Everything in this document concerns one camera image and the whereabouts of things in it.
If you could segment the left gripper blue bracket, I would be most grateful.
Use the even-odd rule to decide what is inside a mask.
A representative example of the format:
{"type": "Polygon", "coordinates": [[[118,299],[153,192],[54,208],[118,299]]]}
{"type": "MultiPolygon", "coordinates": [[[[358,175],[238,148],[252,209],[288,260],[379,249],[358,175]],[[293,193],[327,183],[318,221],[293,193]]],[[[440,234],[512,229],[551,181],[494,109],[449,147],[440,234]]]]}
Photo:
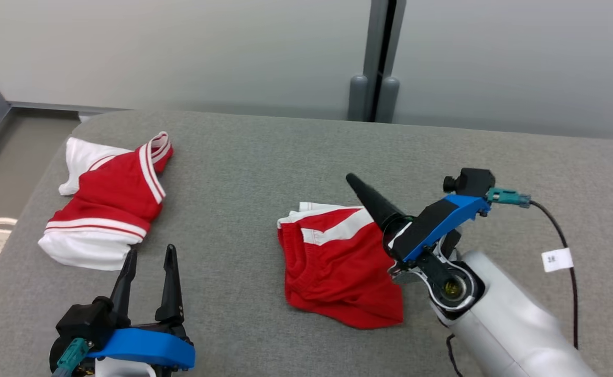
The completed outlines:
{"type": "MultiPolygon", "coordinates": [[[[137,250],[125,257],[110,299],[115,320],[129,320],[131,284],[136,276],[137,250]]],[[[96,376],[171,376],[195,366],[195,348],[187,336],[177,249],[166,247],[165,282],[161,305],[154,319],[160,324],[145,324],[114,332],[101,351],[90,351],[96,376]]]]}

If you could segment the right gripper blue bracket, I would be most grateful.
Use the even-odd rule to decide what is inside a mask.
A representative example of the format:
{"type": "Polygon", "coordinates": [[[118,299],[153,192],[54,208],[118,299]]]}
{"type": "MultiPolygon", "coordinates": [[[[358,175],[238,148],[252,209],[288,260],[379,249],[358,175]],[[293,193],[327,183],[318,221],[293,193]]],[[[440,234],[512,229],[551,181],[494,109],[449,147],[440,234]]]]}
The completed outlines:
{"type": "Polygon", "coordinates": [[[467,220],[486,216],[491,210],[481,196],[447,195],[417,216],[409,216],[356,174],[347,174],[346,181],[385,233],[385,251],[395,260],[392,276],[414,272],[426,278],[454,278],[439,242],[467,220]]]}

